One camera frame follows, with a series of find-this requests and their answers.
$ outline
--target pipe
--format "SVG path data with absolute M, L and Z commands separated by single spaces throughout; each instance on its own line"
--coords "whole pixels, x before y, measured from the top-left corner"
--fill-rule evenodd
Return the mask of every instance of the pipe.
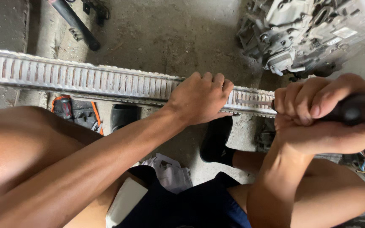
M 71 28 L 75 28 L 81 32 L 84 42 L 87 43 L 91 50 L 97 51 L 101 47 L 101 44 L 68 5 L 66 0 L 48 0 L 48 2 L 60 13 Z
M 278 70 L 278 68 L 277 67 L 275 67 L 275 66 L 273 66 L 272 67 L 272 72 L 274 73 L 276 73 L 277 75 L 280 75 L 280 76 L 282 76 L 282 75 L 284 75 L 280 70 Z
M 304 71 L 304 70 L 306 70 L 306 68 L 305 68 L 305 66 L 297 67 L 297 68 L 292 68 L 292 66 L 289 66 L 289 67 L 287 67 L 287 70 L 289 72 L 295 73 L 295 72 L 299 72 L 299 71 Z

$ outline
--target screwdriver handle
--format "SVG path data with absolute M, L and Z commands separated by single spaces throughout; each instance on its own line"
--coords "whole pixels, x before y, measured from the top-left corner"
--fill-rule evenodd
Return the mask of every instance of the screwdriver handle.
M 274 100 L 271 108 L 275 110 Z M 339 101 L 335 108 L 320 120 L 342 122 L 355 126 L 365 122 L 365 93 L 354 93 Z

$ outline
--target sticker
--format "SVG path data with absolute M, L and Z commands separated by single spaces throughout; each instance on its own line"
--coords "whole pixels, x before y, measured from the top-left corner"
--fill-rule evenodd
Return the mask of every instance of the sticker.
M 346 39 L 346 38 L 351 37 L 352 35 L 358 34 L 358 32 L 354 31 L 348 27 L 343 27 L 337 31 L 332 32 L 332 34 L 334 34 L 338 37 L 341 37 L 343 39 Z
M 343 40 L 342 38 L 336 37 L 336 38 L 332 39 L 331 41 L 327 42 L 326 44 L 330 46 L 330 45 L 333 45 L 335 43 L 338 43 L 338 42 L 340 42 L 342 40 Z

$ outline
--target thigh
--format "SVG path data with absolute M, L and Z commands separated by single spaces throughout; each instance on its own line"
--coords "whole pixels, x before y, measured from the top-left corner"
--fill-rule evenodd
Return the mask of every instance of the thigh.
M 64 228 L 105 228 L 105 216 L 120 187 L 122 187 L 128 177 L 132 178 L 142 186 L 145 186 L 145 183 L 142 180 L 129 172 L 125 172 L 108 189 L 106 189 L 103 194 L 92 201 L 84 210 L 74 217 L 74 219 L 64 226 Z
M 251 185 L 228 191 L 246 212 Z M 365 211 L 365 182 L 355 173 L 325 159 L 314 159 L 298 186 L 291 228 L 329 228 Z
M 42 108 L 0 110 L 0 196 L 100 137 Z

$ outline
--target right hand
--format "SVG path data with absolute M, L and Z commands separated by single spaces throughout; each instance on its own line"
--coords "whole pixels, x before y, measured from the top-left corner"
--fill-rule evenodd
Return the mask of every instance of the right hand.
M 333 81 L 315 77 L 276 90 L 276 139 L 307 154 L 350 154 L 364 150 L 365 123 L 350 127 L 319 121 L 339 101 L 356 92 L 365 92 L 365 80 L 354 74 L 341 75 Z
M 210 122 L 233 115 L 219 112 L 232 90 L 233 83 L 221 73 L 207 72 L 201 77 L 195 72 L 175 88 L 164 108 L 172 109 L 188 126 Z

